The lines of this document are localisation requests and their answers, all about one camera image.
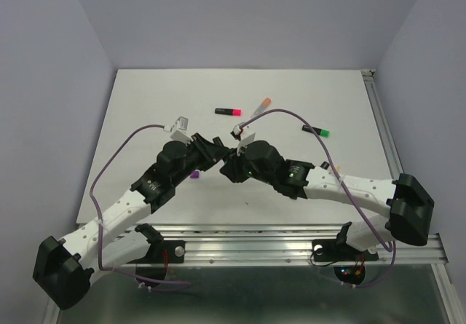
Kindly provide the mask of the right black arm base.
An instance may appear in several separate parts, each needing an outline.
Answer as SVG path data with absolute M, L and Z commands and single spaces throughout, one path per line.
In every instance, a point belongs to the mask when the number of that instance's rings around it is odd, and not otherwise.
M 351 222 L 343 225 L 334 239 L 317 239 L 312 242 L 312 252 L 309 261 L 313 266 L 326 267 L 338 262 L 350 262 L 346 266 L 334 266 L 337 279 L 344 285 L 356 287 L 361 285 L 366 276 L 366 262 L 378 261 L 379 254 L 369 250 L 360 251 L 349 246 L 347 232 Z

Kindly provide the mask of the purple pen cap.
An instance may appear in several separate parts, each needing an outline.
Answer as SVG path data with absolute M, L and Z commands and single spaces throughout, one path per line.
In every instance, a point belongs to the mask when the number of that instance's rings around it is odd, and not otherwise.
M 198 179 L 200 177 L 200 171 L 195 170 L 193 173 L 190 175 L 190 179 Z

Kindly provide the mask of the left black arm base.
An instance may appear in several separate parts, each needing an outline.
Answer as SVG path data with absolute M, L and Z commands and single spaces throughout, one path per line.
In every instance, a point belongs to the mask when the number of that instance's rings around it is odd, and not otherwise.
M 134 246 L 127 264 L 133 267 L 130 274 L 135 276 L 140 288 L 172 292 L 188 287 L 183 281 L 166 279 L 170 265 L 184 262 L 184 240 L 167 240 L 149 224 L 137 225 L 128 237 L 134 240 Z

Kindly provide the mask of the blue black highlighter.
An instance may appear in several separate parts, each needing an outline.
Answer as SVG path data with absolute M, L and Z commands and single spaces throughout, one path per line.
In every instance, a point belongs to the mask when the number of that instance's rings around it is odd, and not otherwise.
M 222 146 L 223 145 L 223 142 L 221 141 L 221 139 L 219 137 L 215 137 L 213 139 L 213 142 L 219 146 Z

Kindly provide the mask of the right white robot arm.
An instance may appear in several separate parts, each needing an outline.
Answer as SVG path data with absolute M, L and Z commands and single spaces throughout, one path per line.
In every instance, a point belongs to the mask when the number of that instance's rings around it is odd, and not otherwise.
M 339 177 L 327 165 L 284 159 L 266 141 L 254 141 L 230 154 L 220 172 L 233 183 L 256 179 L 291 199 L 328 200 L 374 213 L 371 218 L 345 223 L 335 240 L 322 242 L 323 252 L 352 258 L 394 241 L 425 246 L 429 238 L 435 203 L 412 175 L 401 173 L 388 180 Z

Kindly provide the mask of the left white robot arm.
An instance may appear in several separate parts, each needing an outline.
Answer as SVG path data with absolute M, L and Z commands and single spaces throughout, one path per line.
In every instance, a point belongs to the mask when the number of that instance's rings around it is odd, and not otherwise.
M 39 245 L 33 280 L 58 305 L 70 309 L 91 287 L 91 278 L 105 270 L 103 249 L 127 228 L 155 213 L 175 195 L 176 187 L 195 170 L 206 171 L 227 157 L 230 149 L 194 134 L 190 142 L 167 142 L 156 161 L 109 208 L 82 228 Z

